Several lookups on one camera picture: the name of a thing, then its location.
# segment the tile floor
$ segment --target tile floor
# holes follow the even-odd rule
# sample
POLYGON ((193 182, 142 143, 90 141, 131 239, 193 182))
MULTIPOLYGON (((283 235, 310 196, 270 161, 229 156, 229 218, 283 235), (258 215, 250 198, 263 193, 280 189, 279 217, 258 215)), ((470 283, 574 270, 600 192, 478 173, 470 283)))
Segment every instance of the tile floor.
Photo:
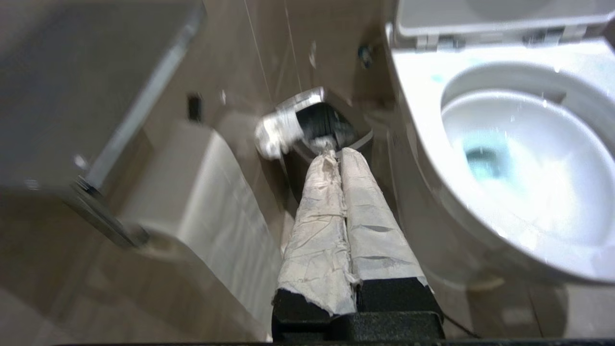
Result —
MULTIPOLYGON (((383 110, 367 113, 374 129, 372 173, 396 214, 386 142, 393 115, 383 110)), ((491 291, 465 292, 427 279, 442 310, 482 337, 615 337, 615 288, 508 281, 491 291)), ((444 330, 449 339, 469 337, 449 321, 444 330)))
POLYGON ((0 345, 264 341, 205 265, 115 246, 55 198, 0 203, 0 345))

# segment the bathroom floor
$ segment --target bathroom floor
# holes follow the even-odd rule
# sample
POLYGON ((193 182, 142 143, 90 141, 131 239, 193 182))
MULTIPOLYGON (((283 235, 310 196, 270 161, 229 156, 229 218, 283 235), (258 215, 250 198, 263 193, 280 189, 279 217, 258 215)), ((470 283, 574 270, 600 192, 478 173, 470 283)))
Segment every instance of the bathroom floor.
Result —
MULTIPOLYGON (((366 113, 374 129, 372 173, 396 215, 387 149, 387 120, 393 113, 386 110, 366 113)), ((290 212, 285 221, 282 248, 292 229, 293 208, 296 210, 294 201, 287 208, 290 212)), ((580 284, 549 287, 507 281, 490 291, 466 292, 435 278, 427 279, 445 314, 481 337, 615 337, 615 288, 580 284)), ((445 321, 444 330, 449 339, 470 338, 450 321, 445 321)))

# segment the wall-mounted toilet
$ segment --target wall-mounted toilet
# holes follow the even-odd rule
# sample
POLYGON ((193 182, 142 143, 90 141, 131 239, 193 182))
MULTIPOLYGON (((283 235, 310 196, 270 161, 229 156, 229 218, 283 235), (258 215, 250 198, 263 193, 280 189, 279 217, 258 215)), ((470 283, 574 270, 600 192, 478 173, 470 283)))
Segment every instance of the wall-mounted toilet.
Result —
POLYGON ((615 283, 610 0, 400 0, 389 152, 428 275, 615 283))

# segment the metal bracket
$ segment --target metal bracket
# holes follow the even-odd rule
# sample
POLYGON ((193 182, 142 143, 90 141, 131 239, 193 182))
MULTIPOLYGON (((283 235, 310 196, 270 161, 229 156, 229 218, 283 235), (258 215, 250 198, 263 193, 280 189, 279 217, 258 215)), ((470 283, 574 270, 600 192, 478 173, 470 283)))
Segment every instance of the metal bracket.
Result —
POLYGON ((149 234, 140 226, 128 227, 118 221, 98 190, 84 179, 71 184, 71 191, 63 196, 63 201, 120 247, 140 247, 149 240, 149 234))
POLYGON ((587 25, 571 25, 559 29, 540 31, 523 37, 527 46, 537 44, 560 44, 561 42, 580 41, 587 32, 587 25))
POLYGON ((435 51, 440 49, 459 49, 466 45, 465 40, 454 36, 442 36, 438 34, 422 35, 416 38, 416 50, 435 51))

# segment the toilet rim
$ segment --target toilet rim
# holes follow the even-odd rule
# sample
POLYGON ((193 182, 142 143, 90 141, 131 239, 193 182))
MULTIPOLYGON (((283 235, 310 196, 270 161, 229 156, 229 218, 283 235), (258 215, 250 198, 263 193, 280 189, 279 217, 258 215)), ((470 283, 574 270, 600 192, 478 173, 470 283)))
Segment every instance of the toilet rim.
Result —
MULTIPOLYGON (((528 62, 525 58, 517 57, 517 61, 514 58, 511 59, 511 56, 515 56, 514 54, 511 55, 511 51, 507 51, 511 49, 514 50, 515 48, 502 48, 500 49, 500 54, 489 55, 488 59, 481 63, 528 62)), ((536 52, 535 55, 539 58, 534 58, 531 61, 537 63, 536 66, 553 68, 554 61, 549 58, 549 55, 553 56, 553 49, 567 50, 567 48, 550 47, 544 49, 544 52, 536 52)), ((610 50, 608 53, 610 59, 609 68, 615 72, 615 59, 613 59, 610 50)), ((586 55, 585 58, 591 59, 592 56, 586 55)), ((539 263, 577 278, 615 283, 615 269, 612 268, 611 264, 615 262, 615 237, 611 236, 607 242, 599 246, 570 243, 569 241, 564 241, 544 233, 538 227, 525 222, 507 209, 483 202, 487 195, 482 189, 473 188, 475 186, 475 179, 466 169, 466 163, 453 151, 443 126, 442 117, 440 116, 442 111, 441 97, 448 82, 460 72, 481 63, 472 63, 469 62, 472 60, 471 57, 456 57, 454 54, 449 54, 448 58, 445 57, 443 61, 447 59, 449 62, 459 59, 464 59, 466 62, 450 69, 448 76, 444 76, 443 80, 435 81, 428 71, 429 69, 426 70, 424 68, 427 65, 422 66, 422 63, 414 61, 414 68, 412 68, 413 80, 401 82, 408 106, 414 114, 412 120, 416 127, 417 139, 421 142, 434 171, 456 200, 455 205, 449 204, 448 206, 446 201, 444 201, 445 207, 458 208, 460 204, 472 206, 472 208, 466 208, 467 211, 485 226, 488 231, 539 263), (420 89, 417 89, 421 90, 420 98, 412 97, 413 91, 408 89, 414 89, 414 87, 408 88, 409 85, 421 86, 420 89)), ((419 60, 426 63, 430 59, 423 56, 419 60)), ((577 71, 568 70, 564 65, 558 68, 561 68, 562 72, 573 76, 578 74, 577 71)), ((594 84, 594 86, 604 89, 604 85, 594 84)))

